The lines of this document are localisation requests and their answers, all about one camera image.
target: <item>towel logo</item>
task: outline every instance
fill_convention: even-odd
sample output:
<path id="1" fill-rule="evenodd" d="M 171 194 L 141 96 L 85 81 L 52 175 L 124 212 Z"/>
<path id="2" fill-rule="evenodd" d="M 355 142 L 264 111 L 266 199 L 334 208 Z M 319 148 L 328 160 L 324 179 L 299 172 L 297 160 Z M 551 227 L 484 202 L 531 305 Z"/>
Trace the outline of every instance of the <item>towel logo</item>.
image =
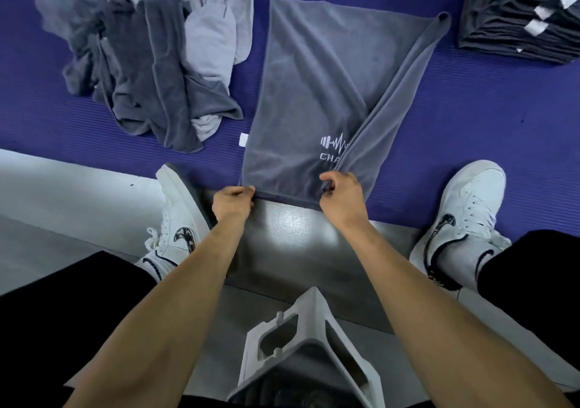
<path id="1" fill-rule="evenodd" d="M 340 161 L 340 154 L 342 151 L 349 146 L 349 144 L 342 138 L 343 134 L 341 133 L 338 138 L 332 139 L 332 137 L 327 136 L 323 137 L 320 140 L 320 145 L 327 150 L 331 147 L 334 148 L 337 152 L 337 155 L 331 155 L 330 153 L 321 153 L 320 159 L 323 161 L 330 161 L 330 162 L 338 162 Z"/>

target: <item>forearm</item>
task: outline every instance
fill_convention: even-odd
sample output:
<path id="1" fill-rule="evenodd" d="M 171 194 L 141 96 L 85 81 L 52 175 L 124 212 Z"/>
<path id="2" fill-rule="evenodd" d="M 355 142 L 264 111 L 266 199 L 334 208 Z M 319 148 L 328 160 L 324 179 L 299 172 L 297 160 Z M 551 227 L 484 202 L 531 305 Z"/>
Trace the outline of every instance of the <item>forearm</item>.
<path id="1" fill-rule="evenodd" d="M 238 217 L 220 221 L 127 315 L 81 377 L 67 406 L 177 406 L 211 325 L 243 224 Z"/>
<path id="2" fill-rule="evenodd" d="M 570 406 L 532 362 L 428 280 L 370 224 L 351 227 L 344 236 L 437 406 Z"/>

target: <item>left hand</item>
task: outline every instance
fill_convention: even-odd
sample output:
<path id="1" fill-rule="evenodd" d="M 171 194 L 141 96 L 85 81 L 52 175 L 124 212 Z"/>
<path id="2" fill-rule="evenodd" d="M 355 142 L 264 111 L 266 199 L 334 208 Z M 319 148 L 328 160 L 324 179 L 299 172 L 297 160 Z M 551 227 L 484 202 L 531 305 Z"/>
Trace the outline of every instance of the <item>left hand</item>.
<path id="1" fill-rule="evenodd" d="M 212 210 L 220 222 L 226 217 L 238 217 L 246 220 L 252 211 L 252 198 L 256 188 L 253 186 L 226 186 L 214 194 Z"/>

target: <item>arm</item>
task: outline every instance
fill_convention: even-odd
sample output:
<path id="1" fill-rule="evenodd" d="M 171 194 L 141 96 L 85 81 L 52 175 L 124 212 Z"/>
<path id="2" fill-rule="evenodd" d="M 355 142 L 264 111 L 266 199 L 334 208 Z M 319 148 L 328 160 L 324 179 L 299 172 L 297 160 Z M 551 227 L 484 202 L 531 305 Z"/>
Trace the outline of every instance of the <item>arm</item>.
<path id="1" fill-rule="evenodd" d="M 328 172 L 320 206 L 348 240 L 425 390 L 439 407 L 571 407 L 505 339 L 428 280 L 369 223 L 352 174 Z"/>
<path id="2" fill-rule="evenodd" d="M 178 405 L 214 317 L 253 193 L 243 187 L 216 193 L 218 224 L 119 324 L 65 407 Z"/>

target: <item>blue exercise mat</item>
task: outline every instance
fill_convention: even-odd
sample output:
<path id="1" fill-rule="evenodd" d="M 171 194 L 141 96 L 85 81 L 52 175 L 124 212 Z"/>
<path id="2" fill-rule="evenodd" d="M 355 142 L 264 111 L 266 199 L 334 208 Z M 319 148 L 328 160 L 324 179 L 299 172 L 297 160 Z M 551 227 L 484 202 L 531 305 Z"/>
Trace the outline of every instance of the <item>blue exercise mat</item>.
<path id="1" fill-rule="evenodd" d="M 463 0 L 326 0 L 431 17 L 453 15 Z M 236 184 L 256 109 L 269 0 L 255 0 L 249 59 L 234 68 L 231 93 L 246 119 L 224 119 L 205 149 L 165 150 L 153 137 L 130 137 L 90 99 L 68 95 L 60 71 L 63 40 L 40 28 L 33 0 L 0 0 L 0 148 L 154 177 L 164 162 L 209 188 Z M 498 229 L 515 239 L 553 228 L 580 235 L 580 63 L 549 66 L 459 51 L 456 29 L 433 54 L 367 202 L 372 219 L 430 224 L 447 180 L 463 165 L 489 159 L 507 173 Z"/>

